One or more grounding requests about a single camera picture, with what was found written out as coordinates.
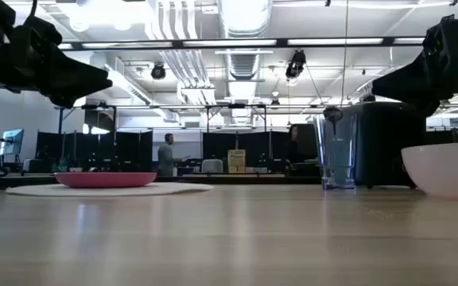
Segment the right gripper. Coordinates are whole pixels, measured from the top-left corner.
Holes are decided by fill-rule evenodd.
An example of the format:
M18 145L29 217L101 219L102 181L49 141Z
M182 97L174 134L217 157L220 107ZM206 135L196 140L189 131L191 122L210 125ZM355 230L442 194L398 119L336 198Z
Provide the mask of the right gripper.
M375 79L371 91L413 106L422 116L433 115L440 100L458 93L458 18L444 16L427 29L423 55Z

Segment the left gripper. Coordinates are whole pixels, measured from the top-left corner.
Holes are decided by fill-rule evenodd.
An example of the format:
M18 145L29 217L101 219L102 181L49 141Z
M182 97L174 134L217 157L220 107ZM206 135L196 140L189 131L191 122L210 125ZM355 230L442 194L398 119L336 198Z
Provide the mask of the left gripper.
M112 87L107 71L58 49L63 37L52 23L29 16L22 25L12 24L2 25L9 39L2 48L3 88L14 93L39 91L54 105L73 108L78 99Z

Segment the pale pink plastic bowl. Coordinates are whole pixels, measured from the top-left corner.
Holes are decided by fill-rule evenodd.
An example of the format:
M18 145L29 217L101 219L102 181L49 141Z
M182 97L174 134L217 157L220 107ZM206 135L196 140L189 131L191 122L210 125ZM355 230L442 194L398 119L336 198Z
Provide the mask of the pale pink plastic bowl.
M404 148L410 179L430 196L458 199L458 143Z

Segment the magenta plastic plate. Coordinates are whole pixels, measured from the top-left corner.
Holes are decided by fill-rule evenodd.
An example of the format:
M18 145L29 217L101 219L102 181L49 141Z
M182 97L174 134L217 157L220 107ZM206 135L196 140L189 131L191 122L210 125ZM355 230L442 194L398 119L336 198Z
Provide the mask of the magenta plastic plate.
M71 188L142 187L157 178L156 172L56 172L58 183Z

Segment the clear glass tumbler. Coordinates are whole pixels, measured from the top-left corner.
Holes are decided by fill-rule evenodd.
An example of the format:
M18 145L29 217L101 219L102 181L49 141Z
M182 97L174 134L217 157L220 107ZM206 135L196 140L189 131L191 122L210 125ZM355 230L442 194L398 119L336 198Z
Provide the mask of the clear glass tumbler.
M357 125L356 115L344 115L337 121L324 115L316 117L317 156L324 190L355 189Z

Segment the round white woven placemat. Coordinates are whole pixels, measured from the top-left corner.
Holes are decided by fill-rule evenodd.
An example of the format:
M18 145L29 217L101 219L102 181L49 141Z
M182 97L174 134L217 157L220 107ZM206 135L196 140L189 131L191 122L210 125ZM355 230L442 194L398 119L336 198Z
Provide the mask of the round white woven placemat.
M62 184L29 185L6 189L9 195L37 197L119 197L174 195L186 192L210 191L214 187L208 184L191 183L151 183L143 187L117 188L72 188Z

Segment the black two-slot toaster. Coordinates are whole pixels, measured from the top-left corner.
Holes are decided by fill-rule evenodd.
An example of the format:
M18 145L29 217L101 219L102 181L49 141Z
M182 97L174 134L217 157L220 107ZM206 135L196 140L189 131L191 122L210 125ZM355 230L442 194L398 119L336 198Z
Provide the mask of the black two-slot toaster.
M355 124L355 183L414 188L402 150L424 143L425 117L399 102L360 103L344 107L342 113L342 123Z

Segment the black partition screen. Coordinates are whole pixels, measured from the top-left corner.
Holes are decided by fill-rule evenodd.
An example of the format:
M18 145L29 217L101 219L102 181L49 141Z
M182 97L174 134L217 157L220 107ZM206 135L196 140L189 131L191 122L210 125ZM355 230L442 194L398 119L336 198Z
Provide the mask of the black partition screen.
M285 160L289 135L283 132L204 133L204 159L227 159L228 152L243 149L247 167L267 167L272 160Z
M36 158L52 172L151 172L153 134L37 134Z

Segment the background computer monitor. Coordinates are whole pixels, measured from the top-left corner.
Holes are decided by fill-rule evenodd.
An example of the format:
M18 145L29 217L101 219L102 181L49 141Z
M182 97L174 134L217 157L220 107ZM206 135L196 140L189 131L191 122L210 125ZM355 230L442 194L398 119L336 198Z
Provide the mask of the background computer monitor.
M23 129L14 129L3 133L2 155L19 155L24 137Z

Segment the person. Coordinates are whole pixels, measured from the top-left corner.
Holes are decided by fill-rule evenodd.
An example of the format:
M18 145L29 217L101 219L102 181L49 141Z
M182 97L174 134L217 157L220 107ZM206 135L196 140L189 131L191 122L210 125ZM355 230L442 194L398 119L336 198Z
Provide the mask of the person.
M157 174L164 177L172 177L176 163L184 162L188 157L176 158L173 156L174 136L172 133L165 135L165 143L157 151L158 167Z

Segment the grey chair back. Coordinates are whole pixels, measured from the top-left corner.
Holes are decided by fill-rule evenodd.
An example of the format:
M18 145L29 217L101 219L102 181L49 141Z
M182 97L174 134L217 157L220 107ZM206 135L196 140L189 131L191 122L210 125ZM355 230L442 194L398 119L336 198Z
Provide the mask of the grey chair back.
M223 161L220 159L203 160L201 172L207 174L223 173Z

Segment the yellow cardboard box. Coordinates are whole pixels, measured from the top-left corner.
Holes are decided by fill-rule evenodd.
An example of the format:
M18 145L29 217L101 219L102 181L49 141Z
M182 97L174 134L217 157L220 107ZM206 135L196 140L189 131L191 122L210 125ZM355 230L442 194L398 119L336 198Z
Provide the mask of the yellow cardboard box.
M227 153L229 173L244 173L246 171L246 150L232 149Z

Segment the silver ceiling air duct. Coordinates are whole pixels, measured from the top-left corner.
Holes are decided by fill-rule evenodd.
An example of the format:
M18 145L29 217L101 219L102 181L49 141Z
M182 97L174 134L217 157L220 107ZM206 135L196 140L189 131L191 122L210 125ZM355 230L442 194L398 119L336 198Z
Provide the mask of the silver ceiling air duct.
M263 38L272 12L272 0L216 0L219 25L224 38ZM255 96L261 56L257 49L228 49L224 55L228 94L234 100Z

